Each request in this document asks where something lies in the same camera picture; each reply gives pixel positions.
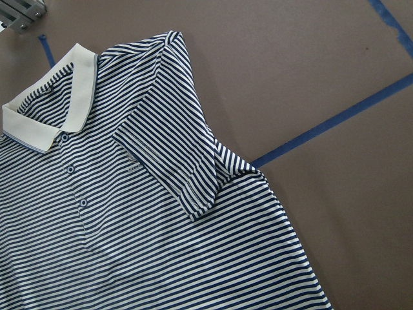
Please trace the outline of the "navy white striped polo shirt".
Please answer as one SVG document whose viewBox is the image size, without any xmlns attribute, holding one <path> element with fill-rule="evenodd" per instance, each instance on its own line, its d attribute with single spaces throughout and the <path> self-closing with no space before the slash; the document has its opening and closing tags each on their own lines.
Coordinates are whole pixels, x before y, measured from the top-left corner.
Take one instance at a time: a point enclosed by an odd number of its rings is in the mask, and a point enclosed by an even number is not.
<svg viewBox="0 0 413 310">
<path fill-rule="evenodd" d="M 75 45 L 2 110 L 2 309 L 332 307 L 207 125 L 180 32 Z"/>
</svg>

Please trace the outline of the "aluminium frame post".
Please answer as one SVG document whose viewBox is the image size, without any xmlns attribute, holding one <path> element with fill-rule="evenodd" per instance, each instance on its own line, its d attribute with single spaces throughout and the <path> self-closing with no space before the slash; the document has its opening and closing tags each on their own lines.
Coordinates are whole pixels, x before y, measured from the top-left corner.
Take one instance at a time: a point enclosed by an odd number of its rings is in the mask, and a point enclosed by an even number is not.
<svg viewBox="0 0 413 310">
<path fill-rule="evenodd" d="M 44 1 L 1 0 L 1 28 L 24 34 L 47 13 Z"/>
</svg>

